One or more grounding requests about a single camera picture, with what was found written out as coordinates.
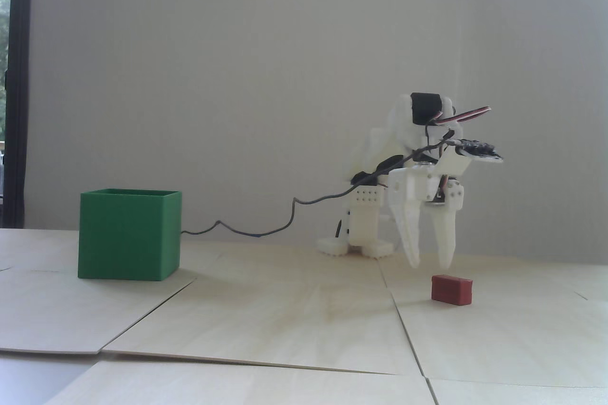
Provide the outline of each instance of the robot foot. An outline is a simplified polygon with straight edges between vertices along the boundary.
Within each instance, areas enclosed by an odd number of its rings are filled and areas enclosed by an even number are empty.
[[[317,249],[330,256],[344,256],[348,253],[348,242],[338,237],[317,240]]]
[[[384,240],[376,240],[373,244],[365,245],[361,249],[363,256],[368,258],[383,258],[395,252],[395,246]]]

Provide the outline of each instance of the wire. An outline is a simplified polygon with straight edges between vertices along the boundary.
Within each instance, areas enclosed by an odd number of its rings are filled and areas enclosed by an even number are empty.
[[[490,110],[492,110],[492,108],[489,106],[480,107],[478,109],[463,112],[462,114],[454,115],[453,117],[435,120],[435,123],[437,125],[441,125],[443,123],[453,122],[453,121],[464,122],[466,120],[474,119],[475,117],[485,114],[486,112],[489,112]]]
[[[368,175],[364,179],[361,179],[358,183],[354,184],[353,186],[351,186],[351,188],[349,188],[346,191],[343,191],[342,193],[337,193],[337,194],[334,194],[334,195],[321,196],[321,198],[313,199],[311,201],[302,201],[301,199],[293,198],[292,201],[291,201],[291,216],[289,217],[289,221],[285,225],[283,225],[281,227],[278,227],[277,229],[273,229],[272,231],[259,232],[259,233],[239,231],[238,229],[234,229],[230,225],[227,225],[223,221],[218,220],[215,223],[213,223],[213,226],[208,227],[207,229],[204,229],[202,231],[198,231],[198,232],[182,231],[181,234],[190,234],[190,235],[205,234],[205,233],[211,231],[212,229],[215,229],[219,225],[225,227],[229,231],[234,232],[235,234],[246,235],[246,236],[249,236],[249,237],[265,237],[267,235],[275,234],[275,233],[277,233],[279,231],[283,231],[283,229],[287,229],[288,227],[291,226],[291,223],[293,223],[294,217],[295,217],[295,204],[296,203],[298,203],[298,204],[300,204],[302,206],[311,206],[311,205],[317,204],[317,203],[319,203],[321,201],[325,201],[326,199],[342,198],[343,196],[346,196],[350,192],[354,191],[357,187],[359,187],[361,185],[364,185],[365,183],[367,183],[367,182],[369,182],[371,180],[374,180],[378,176],[386,174],[387,172],[392,171],[393,169],[401,168],[405,164],[406,161],[411,160],[415,156],[418,156],[421,153],[424,153],[426,151],[432,151],[434,149],[438,149],[439,147],[441,147],[445,143],[445,141],[446,140],[441,140],[437,144],[427,145],[426,147],[422,147],[421,149],[416,149],[410,155],[402,158],[401,160],[397,161],[395,164],[393,164],[391,166],[388,166],[388,168],[380,169],[380,170],[374,172],[373,174]]]

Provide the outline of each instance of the table surface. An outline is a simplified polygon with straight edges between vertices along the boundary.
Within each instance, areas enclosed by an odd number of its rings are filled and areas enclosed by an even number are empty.
[[[0,403],[608,405],[608,266],[184,240],[151,283],[77,259],[77,232],[0,229]],[[430,300],[438,273],[473,304]]]

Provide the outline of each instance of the robot body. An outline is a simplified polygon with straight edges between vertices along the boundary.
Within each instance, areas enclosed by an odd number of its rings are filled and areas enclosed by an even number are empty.
[[[344,177],[353,185],[364,184],[348,195],[339,233],[319,240],[318,249],[339,256],[346,255],[350,247],[360,247],[368,257],[391,255],[393,244],[378,239],[378,219],[386,194],[411,266],[415,268],[420,262],[418,225],[425,209],[432,215],[439,264],[449,268],[456,248],[456,212],[462,209],[464,198],[464,188],[456,178],[472,160],[502,161],[493,146],[462,139],[460,122],[488,110],[480,108],[457,116],[447,97],[431,93],[402,96],[385,127],[372,129],[352,152]],[[405,168],[371,179],[371,174],[390,169],[404,156],[441,140],[444,142],[439,147],[414,156]]]

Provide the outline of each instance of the black cable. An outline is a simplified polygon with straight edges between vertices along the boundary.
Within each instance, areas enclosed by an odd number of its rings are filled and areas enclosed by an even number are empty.
[[[319,203],[321,201],[325,201],[326,199],[342,198],[343,196],[346,196],[350,192],[354,191],[357,187],[359,187],[361,185],[364,185],[365,183],[367,183],[367,182],[369,182],[371,180],[376,179],[380,175],[386,174],[387,171],[392,171],[393,169],[401,168],[405,164],[406,161],[411,160],[415,156],[420,155],[421,153],[424,153],[426,151],[432,151],[434,149],[437,149],[437,148],[441,147],[441,145],[443,145],[444,143],[445,143],[445,140],[442,140],[442,141],[438,142],[435,145],[427,145],[426,147],[422,147],[421,149],[416,149],[410,155],[402,158],[401,160],[399,160],[395,164],[393,164],[391,166],[388,166],[388,168],[386,168],[386,169],[380,169],[380,170],[374,172],[373,174],[368,175],[364,179],[361,179],[358,183],[354,184],[353,186],[351,186],[351,188],[349,188],[346,191],[343,191],[342,193],[337,193],[337,194],[334,194],[334,195],[321,196],[321,198],[313,199],[311,201],[302,201],[301,199],[293,198],[293,200],[291,201],[291,217],[289,217],[289,221],[286,223],[286,225],[278,227],[277,229],[273,229],[272,231],[260,232],[260,233],[239,231],[237,229],[234,229],[233,227],[230,227],[229,225],[226,225],[226,223],[224,223],[223,221],[218,220],[215,223],[213,223],[213,226],[211,226],[211,227],[209,227],[207,229],[204,229],[203,231],[198,231],[198,232],[182,231],[181,234],[190,234],[190,235],[205,234],[205,233],[211,231],[212,229],[215,229],[215,227],[217,227],[219,225],[222,225],[223,227],[225,227],[229,231],[234,232],[235,234],[247,235],[249,237],[264,237],[264,236],[267,236],[267,235],[276,234],[279,231],[283,231],[283,229],[287,229],[288,227],[290,227],[291,223],[293,223],[294,217],[295,217],[295,204],[296,203],[298,203],[298,204],[300,204],[302,206],[311,206],[311,205],[317,204],[317,203]]]

